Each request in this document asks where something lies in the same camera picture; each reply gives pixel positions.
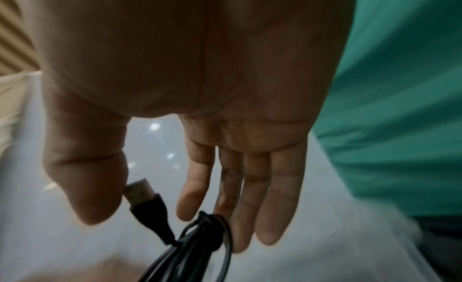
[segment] hand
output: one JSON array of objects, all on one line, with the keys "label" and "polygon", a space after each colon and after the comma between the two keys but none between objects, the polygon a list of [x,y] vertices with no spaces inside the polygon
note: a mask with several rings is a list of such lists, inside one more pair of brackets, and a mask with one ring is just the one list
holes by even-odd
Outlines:
[{"label": "hand", "polygon": [[235,251],[277,242],[297,206],[307,137],[355,0],[20,0],[43,70],[45,168],[86,223],[127,181],[131,117],[176,113],[190,158],[190,220],[222,165],[215,211]]}]

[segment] skin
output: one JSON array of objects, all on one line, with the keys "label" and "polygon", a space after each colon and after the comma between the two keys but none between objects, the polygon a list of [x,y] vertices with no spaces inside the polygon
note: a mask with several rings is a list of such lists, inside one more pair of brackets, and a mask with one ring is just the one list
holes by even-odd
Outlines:
[{"label": "skin", "polygon": [[355,0],[19,0],[43,70],[44,165],[83,222],[118,208],[128,121],[178,114],[191,220],[218,147],[234,250],[292,220]]}]

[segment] green fabric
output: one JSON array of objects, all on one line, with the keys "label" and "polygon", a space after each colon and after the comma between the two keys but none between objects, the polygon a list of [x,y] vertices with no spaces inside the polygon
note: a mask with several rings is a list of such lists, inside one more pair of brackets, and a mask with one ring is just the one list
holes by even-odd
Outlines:
[{"label": "green fabric", "polygon": [[358,0],[314,132],[354,195],[462,215],[462,0]]}]

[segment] usb cable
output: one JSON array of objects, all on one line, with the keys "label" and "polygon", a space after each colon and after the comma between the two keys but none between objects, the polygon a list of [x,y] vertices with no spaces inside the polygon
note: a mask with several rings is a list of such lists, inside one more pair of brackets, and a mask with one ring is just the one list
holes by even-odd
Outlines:
[{"label": "usb cable", "polygon": [[201,211],[176,240],[168,224],[165,203],[159,194],[154,193],[147,180],[129,184],[124,196],[134,217],[154,231],[165,245],[170,245],[139,282],[200,282],[212,253],[223,243],[226,254],[217,282],[225,281],[231,262],[232,238],[223,217]]}]

